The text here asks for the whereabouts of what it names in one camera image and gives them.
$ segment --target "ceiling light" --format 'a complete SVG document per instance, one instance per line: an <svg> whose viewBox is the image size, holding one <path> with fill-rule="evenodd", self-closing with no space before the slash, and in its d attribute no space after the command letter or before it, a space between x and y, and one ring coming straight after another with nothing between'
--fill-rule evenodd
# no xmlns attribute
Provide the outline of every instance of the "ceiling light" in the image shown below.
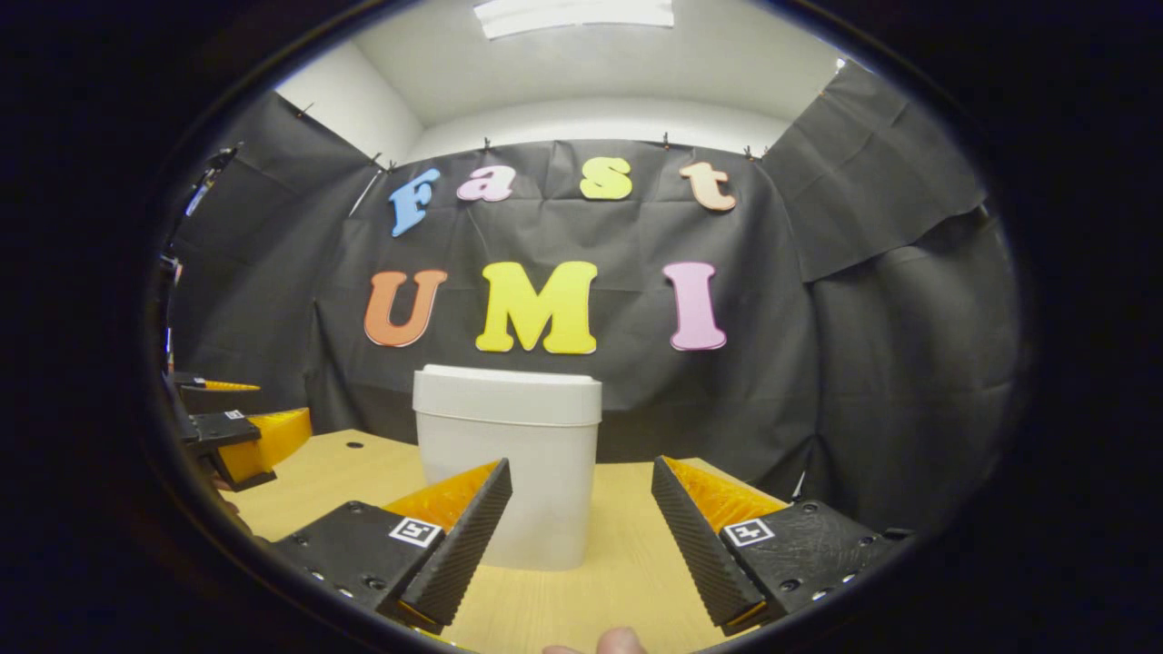
<svg viewBox="0 0 1163 654"><path fill-rule="evenodd" d="M675 27L671 0L490 0L472 10L490 40L576 24Z"/></svg>

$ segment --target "black curtain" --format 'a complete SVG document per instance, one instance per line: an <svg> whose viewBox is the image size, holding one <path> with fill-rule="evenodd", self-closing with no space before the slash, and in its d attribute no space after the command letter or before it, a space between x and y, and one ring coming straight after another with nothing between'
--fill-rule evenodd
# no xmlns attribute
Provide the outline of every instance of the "black curtain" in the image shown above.
<svg viewBox="0 0 1163 654"><path fill-rule="evenodd" d="M819 328L818 432L762 485L921 525L994 454L1019 372L1018 271L941 126L844 66L764 157Z"/></svg>
<svg viewBox="0 0 1163 654"><path fill-rule="evenodd" d="M240 115L219 144L238 141L240 154L174 239L184 264L171 305L174 364L261 385L263 411L306 406L319 260L376 169L274 93ZM172 211L184 211L184 200Z"/></svg>

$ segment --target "human hand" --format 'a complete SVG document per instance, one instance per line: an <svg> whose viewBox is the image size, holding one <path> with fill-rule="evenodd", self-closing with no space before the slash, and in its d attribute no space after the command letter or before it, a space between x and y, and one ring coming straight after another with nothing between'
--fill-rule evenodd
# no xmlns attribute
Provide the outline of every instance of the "human hand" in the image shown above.
<svg viewBox="0 0 1163 654"><path fill-rule="evenodd" d="M562 645L550 645L541 654L582 654ZM598 639L598 651L594 654L647 654L638 642L638 635L630 627L618 627L607 631Z"/></svg>

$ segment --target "white plastic container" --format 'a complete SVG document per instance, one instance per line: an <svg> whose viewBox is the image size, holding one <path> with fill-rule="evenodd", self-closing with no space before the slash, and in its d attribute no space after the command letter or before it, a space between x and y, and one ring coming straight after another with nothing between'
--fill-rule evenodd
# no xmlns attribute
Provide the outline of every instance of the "white plastic container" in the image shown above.
<svg viewBox="0 0 1163 654"><path fill-rule="evenodd" d="M585 559L601 382L585 375L424 365L415 376L429 484L509 460L513 497L481 563L568 570Z"/></svg>

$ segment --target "pink letter i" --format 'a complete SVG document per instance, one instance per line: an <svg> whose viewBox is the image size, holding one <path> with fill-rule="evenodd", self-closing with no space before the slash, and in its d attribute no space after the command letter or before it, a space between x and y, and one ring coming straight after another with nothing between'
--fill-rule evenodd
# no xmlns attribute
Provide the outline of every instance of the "pink letter i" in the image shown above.
<svg viewBox="0 0 1163 654"><path fill-rule="evenodd" d="M670 337L677 350L713 350L723 347L727 334L715 326L711 306L711 276L715 266L687 261L662 269L675 284L675 305L678 307L678 332Z"/></svg>

